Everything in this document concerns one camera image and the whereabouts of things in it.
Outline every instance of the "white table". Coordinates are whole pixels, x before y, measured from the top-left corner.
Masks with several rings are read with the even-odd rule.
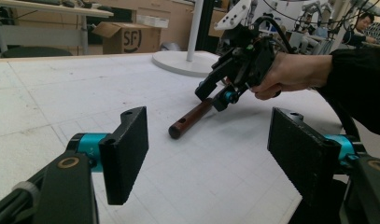
[[[1,52],[7,50],[7,45],[82,46],[83,54],[88,54],[88,29],[86,17],[108,18],[114,15],[111,12],[93,8],[71,8],[15,0],[0,0],[0,7],[20,7],[39,11],[75,14],[81,17],[81,27],[79,30],[13,26],[4,25],[0,22]]]
[[[297,91],[263,102],[246,92],[173,140],[168,128],[200,103],[194,90],[203,78],[167,72],[151,57],[0,59],[0,199],[75,133],[111,133],[120,113],[145,105],[149,151],[128,202],[107,205],[102,174],[93,174],[101,223],[287,223],[302,197],[267,149],[272,107],[339,133],[324,99]]]

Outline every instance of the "robotic arm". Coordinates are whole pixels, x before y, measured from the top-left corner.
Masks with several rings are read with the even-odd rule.
[[[145,107],[125,111],[113,133],[78,133],[66,151],[0,201],[1,223],[99,223],[91,170],[102,172],[108,204],[122,205],[148,152]]]
[[[362,7],[365,3],[365,5],[362,7],[363,10],[367,10],[375,16],[380,16],[380,7],[375,6],[374,3],[371,3],[369,1],[366,2],[366,0],[351,0],[350,3],[353,7],[357,8]]]

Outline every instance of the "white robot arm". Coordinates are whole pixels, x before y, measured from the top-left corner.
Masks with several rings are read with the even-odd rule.
[[[239,23],[249,25],[254,17],[258,0],[240,0],[217,24],[216,30],[231,30]]]
[[[350,3],[353,7],[361,7],[364,4],[365,0],[351,0]],[[367,12],[370,12],[374,14],[375,16],[380,16],[380,7],[377,7],[374,5],[374,3],[367,2],[363,8],[363,10],[367,10]]]

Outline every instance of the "cable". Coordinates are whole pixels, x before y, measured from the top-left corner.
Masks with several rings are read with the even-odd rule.
[[[297,19],[294,19],[294,18],[292,18],[292,17],[290,17],[290,16],[288,16],[288,15],[285,15],[285,14],[283,14],[283,13],[277,11],[277,10],[274,9],[271,5],[269,5],[265,0],[263,0],[263,2],[264,2],[268,7],[270,7],[273,11],[277,12],[278,14],[280,14],[280,15],[286,17],[286,18],[289,18],[289,19],[291,19],[291,20],[293,20],[293,21],[297,21]],[[341,22],[341,21],[343,21],[343,20],[340,20],[340,21],[333,21],[333,22],[322,22],[322,23],[320,23],[320,24],[338,23],[338,22]]]
[[[13,18],[12,20],[15,21],[15,20],[17,20],[17,19],[19,19],[19,18],[22,18],[22,17],[27,16],[27,15],[29,15],[29,14],[33,14],[33,13],[35,13],[35,12],[37,12],[37,11],[38,11],[38,10],[34,10],[34,11],[31,11],[31,12],[25,13],[25,14],[23,14],[23,15],[17,17],[17,18]]]

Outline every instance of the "wooden handle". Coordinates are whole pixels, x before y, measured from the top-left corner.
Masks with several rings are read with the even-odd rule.
[[[207,98],[195,106],[189,113],[184,115],[169,128],[169,134],[172,138],[178,139],[198,120],[200,120],[212,108],[212,99]]]

